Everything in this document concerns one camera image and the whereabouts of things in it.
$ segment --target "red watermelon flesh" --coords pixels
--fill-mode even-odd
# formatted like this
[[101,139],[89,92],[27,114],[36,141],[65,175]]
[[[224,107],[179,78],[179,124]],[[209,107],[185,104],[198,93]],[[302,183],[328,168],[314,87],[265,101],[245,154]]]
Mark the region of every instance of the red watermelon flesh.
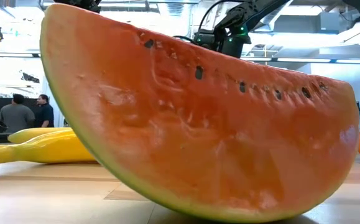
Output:
[[268,222],[322,203],[356,155],[345,82],[228,57],[53,4],[40,49],[53,95],[90,152],[173,210]]

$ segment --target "man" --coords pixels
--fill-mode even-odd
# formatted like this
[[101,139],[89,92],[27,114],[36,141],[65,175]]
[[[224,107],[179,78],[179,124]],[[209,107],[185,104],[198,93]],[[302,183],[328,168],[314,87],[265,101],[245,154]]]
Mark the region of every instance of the man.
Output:
[[54,110],[48,103],[48,96],[41,94],[37,99],[39,110],[35,115],[36,128],[53,128],[54,127]]
[[7,125],[7,133],[16,133],[32,127],[35,114],[27,106],[22,105],[24,101],[24,96],[14,94],[11,104],[1,108],[0,120]]

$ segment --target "table surface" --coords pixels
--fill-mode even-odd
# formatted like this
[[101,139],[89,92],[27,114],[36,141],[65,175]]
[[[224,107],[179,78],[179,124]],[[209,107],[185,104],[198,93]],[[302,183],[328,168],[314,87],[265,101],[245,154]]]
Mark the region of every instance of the table surface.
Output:
[[[98,164],[0,164],[0,224],[212,224],[167,210]],[[360,224],[360,157],[340,189],[276,224]]]

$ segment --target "yellow banana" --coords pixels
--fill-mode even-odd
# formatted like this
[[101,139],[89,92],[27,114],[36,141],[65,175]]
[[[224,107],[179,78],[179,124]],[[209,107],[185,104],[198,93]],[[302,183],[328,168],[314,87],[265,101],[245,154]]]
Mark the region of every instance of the yellow banana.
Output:
[[0,164],[29,161],[45,164],[95,162],[72,130],[37,136],[22,144],[0,145]]
[[55,131],[66,131],[66,130],[72,130],[72,128],[28,128],[18,131],[14,134],[10,134],[8,136],[8,141],[15,144],[21,144],[42,134],[52,133]]

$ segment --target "gray shirt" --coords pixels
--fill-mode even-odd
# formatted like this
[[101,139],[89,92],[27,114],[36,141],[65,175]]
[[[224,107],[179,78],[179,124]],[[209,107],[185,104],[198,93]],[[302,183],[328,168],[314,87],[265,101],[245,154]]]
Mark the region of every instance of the gray shirt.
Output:
[[1,108],[0,120],[8,127],[7,133],[16,133],[17,131],[31,128],[35,119],[35,114],[24,105],[6,105]]

